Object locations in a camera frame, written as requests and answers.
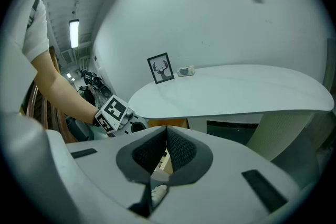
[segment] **small device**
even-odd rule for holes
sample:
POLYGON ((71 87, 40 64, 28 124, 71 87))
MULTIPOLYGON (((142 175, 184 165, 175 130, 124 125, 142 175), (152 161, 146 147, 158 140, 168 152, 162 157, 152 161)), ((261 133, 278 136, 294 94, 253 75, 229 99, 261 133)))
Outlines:
POLYGON ((193 74, 195 74, 195 67, 194 66, 181 67, 177 71, 177 75, 179 77, 192 76, 193 74))
POLYGON ((95 116, 109 137, 135 133, 148 128, 147 121, 135 114, 129 105, 113 95, 95 116))
POLYGON ((117 131, 127 113, 128 104, 113 95, 98 111, 95 118, 107 134, 117 131))

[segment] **fluorescent light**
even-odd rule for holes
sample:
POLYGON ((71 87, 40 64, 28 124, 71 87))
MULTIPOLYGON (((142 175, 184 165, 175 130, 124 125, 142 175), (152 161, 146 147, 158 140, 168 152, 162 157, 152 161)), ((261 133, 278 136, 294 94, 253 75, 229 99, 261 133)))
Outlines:
POLYGON ((78 47, 78 28, 79 28, 79 20, 71 20, 70 21, 70 40, 71 47, 78 47))

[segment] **white backdrop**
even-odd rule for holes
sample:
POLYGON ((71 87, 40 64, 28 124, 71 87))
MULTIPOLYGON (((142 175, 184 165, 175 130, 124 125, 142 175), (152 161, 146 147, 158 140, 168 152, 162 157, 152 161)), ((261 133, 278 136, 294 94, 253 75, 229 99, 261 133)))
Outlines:
POLYGON ((174 72, 254 63, 321 82, 335 36, 320 0, 106 0, 102 16, 92 56, 126 101, 153 81, 147 58, 163 52, 174 72))

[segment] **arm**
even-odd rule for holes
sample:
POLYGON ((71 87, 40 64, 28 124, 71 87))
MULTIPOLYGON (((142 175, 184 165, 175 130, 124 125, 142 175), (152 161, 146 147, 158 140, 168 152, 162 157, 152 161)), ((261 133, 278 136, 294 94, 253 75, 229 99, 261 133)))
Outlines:
POLYGON ((38 90, 53 106, 77 120, 93 123, 98 109, 83 99, 57 72, 49 51, 37 56, 31 64, 38 72, 35 78, 38 90))

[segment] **picture frame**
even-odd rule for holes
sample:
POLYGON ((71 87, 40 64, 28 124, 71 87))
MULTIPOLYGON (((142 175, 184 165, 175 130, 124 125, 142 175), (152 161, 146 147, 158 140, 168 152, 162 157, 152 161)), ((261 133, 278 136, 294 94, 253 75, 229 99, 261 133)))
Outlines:
POLYGON ((147 59, 155 84, 174 79, 167 52, 147 59))

